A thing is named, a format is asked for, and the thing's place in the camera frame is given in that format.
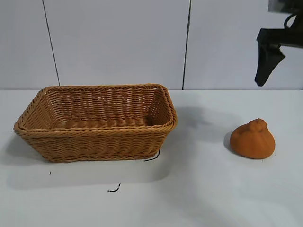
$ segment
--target white table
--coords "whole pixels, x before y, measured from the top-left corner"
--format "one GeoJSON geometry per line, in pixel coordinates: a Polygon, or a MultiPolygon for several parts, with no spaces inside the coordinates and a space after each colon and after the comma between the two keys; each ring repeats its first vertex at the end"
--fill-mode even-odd
{"type": "Polygon", "coordinates": [[[36,92],[0,91],[1,227],[303,226],[303,91],[171,91],[179,125],[156,160],[69,164],[12,130],[36,92]],[[276,139],[263,161],[228,148],[255,118],[276,139]]]}

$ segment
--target black mark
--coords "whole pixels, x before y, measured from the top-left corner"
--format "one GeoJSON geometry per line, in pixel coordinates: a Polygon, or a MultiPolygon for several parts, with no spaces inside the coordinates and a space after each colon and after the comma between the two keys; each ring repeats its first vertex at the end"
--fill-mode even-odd
{"type": "Polygon", "coordinates": [[[120,188],[120,185],[121,185],[121,184],[119,184],[119,185],[118,185],[118,187],[117,187],[117,189],[116,189],[116,190],[108,190],[108,192],[112,193],[112,192],[116,192],[116,191],[118,191],[118,190],[119,190],[119,188],[120,188]]]}
{"type": "Polygon", "coordinates": [[[159,150],[159,152],[158,152],[158,154],[157,154],[157,156],[156,156],[156,157],[153,157],[153,158],[151,158],[151,159],[144,160],[143,162],[148,162],[148,161],[155,160],[156,158],[158,158],[158,157],[159,157],[159,155],[160,155],[160,151],[161,151],[161,150],[159,150]]]}

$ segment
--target pumpkin-shaped toy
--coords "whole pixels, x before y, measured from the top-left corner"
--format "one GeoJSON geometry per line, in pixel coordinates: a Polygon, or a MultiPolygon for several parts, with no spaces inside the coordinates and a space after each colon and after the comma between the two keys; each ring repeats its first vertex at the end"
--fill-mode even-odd
{"type": "Polygon", "coordinates": [[[255,119],[233,131],[231,148],[239,155],[254,159],[271,156],[275,151],[275,139],[262,119],[255,119]]]}

